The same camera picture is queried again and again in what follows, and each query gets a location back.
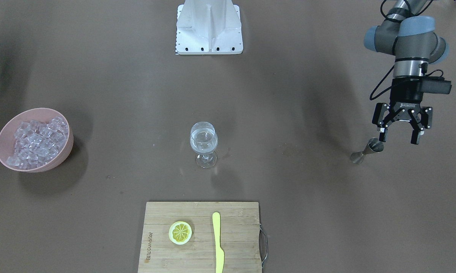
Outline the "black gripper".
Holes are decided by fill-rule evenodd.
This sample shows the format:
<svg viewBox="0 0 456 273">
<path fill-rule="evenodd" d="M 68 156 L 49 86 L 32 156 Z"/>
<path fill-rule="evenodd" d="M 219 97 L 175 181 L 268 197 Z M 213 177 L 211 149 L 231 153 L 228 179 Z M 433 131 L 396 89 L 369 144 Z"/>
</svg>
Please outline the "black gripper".
<svg viewBox="0 0 456 273">
<path fill-rule="evenodd" d="M 431 129 L 433 108 L 421 107 L 424 77 L 405 77 L 392 80 L 390 104 L 377 103 L 372 118 L 379 130 L 379 141 L 387 141 L 388 128 L 393 122 L 407 121 L 412 126 L 410 143 L 418 145 L 421 135 Z"/>
</svg>

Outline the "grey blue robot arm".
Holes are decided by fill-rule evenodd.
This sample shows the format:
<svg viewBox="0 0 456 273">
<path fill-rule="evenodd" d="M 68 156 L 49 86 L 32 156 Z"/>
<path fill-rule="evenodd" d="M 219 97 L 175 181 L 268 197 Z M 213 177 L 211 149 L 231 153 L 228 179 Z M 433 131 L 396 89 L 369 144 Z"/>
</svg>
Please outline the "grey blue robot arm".
<svg viewBox="0 0 456 273">
<path fill-rule="evenodd" d="M 436 21 L 424 16 L 429 0 L 398 0 L 384 21 L 367 30 L 365 48 L 394 56 L 388 71 L 393 79 L 388 103 L 377 103 L 372 123 L 379 130 L 379 141 L 386 142 L 388 128 L 397 121 L 412 126 L 411 143 L 419 144 L 425 130 L 432 128 L 432 107 L 422 107 L 424 94 L 449 94 L 451 81 L 428 71 L 430 64 L 446 59 L 449 46 L 435 33 Z"/>
</svg>

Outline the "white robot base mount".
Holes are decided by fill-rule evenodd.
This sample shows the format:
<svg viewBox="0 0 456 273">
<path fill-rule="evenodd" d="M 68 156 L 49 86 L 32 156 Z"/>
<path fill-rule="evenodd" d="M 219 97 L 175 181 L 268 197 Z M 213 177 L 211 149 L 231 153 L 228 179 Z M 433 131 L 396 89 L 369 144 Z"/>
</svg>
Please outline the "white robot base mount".
<svg viewBox="0 0 456 273">
<path fill-rule="evenodd" d="M 231 0 L 186 0 L 177 7 L 175 54 L 241 54 L 240 7 Z"/>
</svg>

